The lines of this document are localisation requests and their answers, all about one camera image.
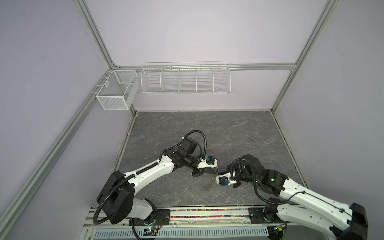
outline marble pattern surface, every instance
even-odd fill
[[[164,148],[198,129],[207,138],[207,155],[226,170],[235,158],[251,154],[267,169],[275,169],[301,182],[274,119],[268,111],[139,112],[119,170],[127,172],[154,160]],[[190,137],[203,144],[198,134]],[[136,194],[156,206],[174,205],[263,205],[253,185],[243,182],[234,189],[216,184],[212,174],[192,177],[180,168],[153,181]],[[273,197],[261,193],[265,198]]]

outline white wire basket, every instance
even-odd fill
[[[113,70],[96,97],[105,110],[129,110],[139,85],[136,71]]]
[[[141,74],[144,94],[230,93],[229,63],[145,66]]]

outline robotic arm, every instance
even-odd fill
[[[191,133],[198,132],[204,138],[204,150],[192,138]],[[146,225],[153,224],[158,216],[157,208],[149,199],[136,199],[135,194],[155,179],[186,166],[192,169],[192,176],[204,173],[217,174],[217,160],[205,156],[206,138],[199,130],[187,133],[182,140],[169,149],[164,149],[159,158],[139,169],[122,174],[116,171],[111,174],[97,197],[99,203],[93,217],[94,224],[110,220],[116,224],[126,217],[139,218]],[[196,147],[200,155],[193,156]],[[318,230],[337,240],[366,240],[367,217],[365,208],[353,203],[351,206],[333,201],[314,191],[301,186],[286,175],[271,169],[265,169],[260,161],[252,155],[244,155],[235,159],[227,171],[218,173],[216,182],[219,185],[232,185],[237,188],[243,181],[252,182],[256,195],[266,202],[261,211],[251,213],[253,223],[294,222]],[[273,194],[285,200],[263,198],[259,190]],[[107,217],[98,220],[103,209]]]

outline wire mesh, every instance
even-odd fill
[[[162,93],[229,93],[229,64],[217,66],[143,68],[142,92]]]
[[[136,71],[113,70],[96,97],[106,110],[129,110],[139,84]]]

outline white mesh basket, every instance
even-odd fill
[[[136,71],[113,70],[96,97],[105,110],[129,110],[139,85]]]
[[[229,64],[143,67],[141,90],[144,94],[228,94],[231,92]]]

